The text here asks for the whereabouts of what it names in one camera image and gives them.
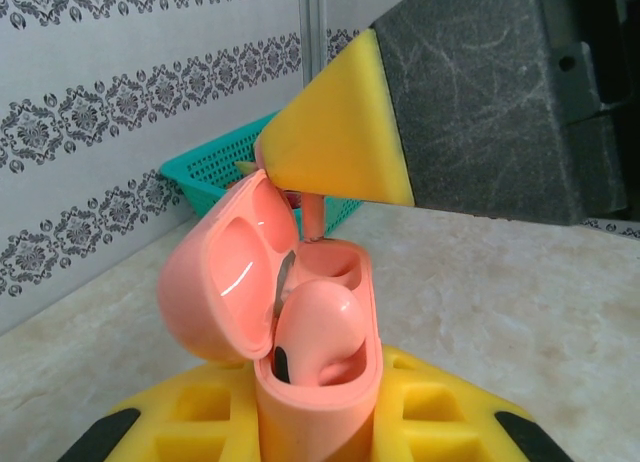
yellow foam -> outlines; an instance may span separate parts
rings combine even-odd
[[[375,32],[356,37],[260,135],[281,188],[413,206]]]
[[[531,420],[525,411],[406,352],[383,354],[372,462],[527,462],[493,416]],[[112,412],[141,415],[106,462],[260,462],[254,377],[252,363],[209,363],[123,401]]]

teal plastic basket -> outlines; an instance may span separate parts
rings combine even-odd
[[[253,143],[275,115],[256,120],[171,159],[162,165],[160,173],[180,186],[198,217],[203,217],[227,192],[225,187],[242,178],[234,162],[255,161]],[[333,232],[360,205],[362,201],[359,200],[326,197],[325,233]],[[302,238],[300,209],[294,212]]]

pink earbud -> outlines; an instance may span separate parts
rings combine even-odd
[[[274,374],[293,385],[320,385],[322,370],[355,354],[365,332],[362,308],[349,289],[328,280],[304,282],[278,319]]]

pink earbud case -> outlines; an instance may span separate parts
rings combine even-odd
[[[310,281],[317,282],[304,290],[314,291],[314,312],[298,323],[311,325],[289,337],[300,340],[288,349],[291,360],[321,358],[329,341],[344,338],[345,325],[327,319],[330,304],[325,313],[318,302],[346,297],[342,287],[359,305],[357,317],[347,316],[362,325],[364,343],[322,367],[317,384],[288,384],[273,370],[277,316],[287,296]],[[158,301],[170,332],[194,355],[254,361],[262,460],[368,460],[382,377],[371,261],[350,242],[300,242],[288,202],[263,170],[236,184],[175,249],[160,274]]]

